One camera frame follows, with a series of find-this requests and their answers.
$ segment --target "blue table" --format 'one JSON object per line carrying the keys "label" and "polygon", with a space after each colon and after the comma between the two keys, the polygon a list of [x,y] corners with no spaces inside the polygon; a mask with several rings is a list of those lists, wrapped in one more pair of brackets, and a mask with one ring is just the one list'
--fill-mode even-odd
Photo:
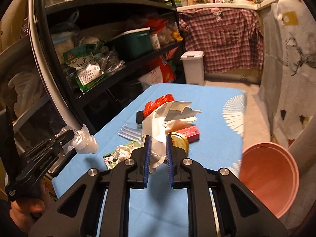
{"label": "blue table", "polygon": [[[77,154],[58,177],[53,179],[57,197],[60,197],[88,169],[106,170],[103,156],[115,150],[118,145],[128,142],[116,132],[126,123],[135,123],[136,112],[142,110],[148,101],[154,101],[168,93],[171,93],[175,100],[192,101],[190,107],[202,111],[197,115],[196,121],[200,140],[190,144],[190,158],[213,170],[233,167],[233,164],[240,163],[240,134],[245,110],[242,91],[221,87],[157,84],[143,92],[95,135],[99,144],[97,154]],[[166,164],[162,164],[157,168],[155,175],[150,174],[145,190],[131,190],[129,236],[188,236],[187,206],[186,190],[170,188]]]}

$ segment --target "floor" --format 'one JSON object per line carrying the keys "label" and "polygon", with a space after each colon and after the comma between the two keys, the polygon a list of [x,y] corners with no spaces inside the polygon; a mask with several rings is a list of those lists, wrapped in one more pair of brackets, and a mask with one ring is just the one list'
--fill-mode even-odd
{"label": "floor", "polygon": [[261,111],[255,102],[253,95],[259,90],[258,85],[244,84],[238,82],[213,82],[205,81],[206,86],[228,87],[246,91],[247,107],[244,117],[244,142],[243,149],[258,143],[270,141],[270,133],[268,126],[263,119]]}

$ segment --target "gold lid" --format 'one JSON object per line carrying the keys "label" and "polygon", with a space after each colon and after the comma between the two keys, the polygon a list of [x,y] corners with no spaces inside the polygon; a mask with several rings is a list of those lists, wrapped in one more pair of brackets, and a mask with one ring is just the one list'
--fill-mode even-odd
{"label": "gold lid", "polygon": [[184,149],[185,153],[188,155],[189,141],[183,134],[172,132],[172,133],[168,133],[166,135],[171,136],[173,146]]}

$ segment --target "white curtain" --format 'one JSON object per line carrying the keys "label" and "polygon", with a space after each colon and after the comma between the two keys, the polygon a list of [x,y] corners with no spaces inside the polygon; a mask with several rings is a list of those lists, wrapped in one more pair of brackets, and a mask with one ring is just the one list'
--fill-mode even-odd
{"label": "white curtain", "polygon": [[298,195],[281,219],[293,229],[316,199],[316,22],[302,0],[279,0],[262,18],[265,58],[256,98],[271,140],[298,164]]}

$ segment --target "red checkered cloth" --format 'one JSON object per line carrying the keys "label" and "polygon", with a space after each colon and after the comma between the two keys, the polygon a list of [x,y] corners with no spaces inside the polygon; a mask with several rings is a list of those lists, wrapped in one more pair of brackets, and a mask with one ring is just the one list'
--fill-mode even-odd
{"label": "red checkered cloth", "polygon": [[262,69],[263,36],[252,10],[203,8],[181,11],[187,51],[204,51],[204,71]]}

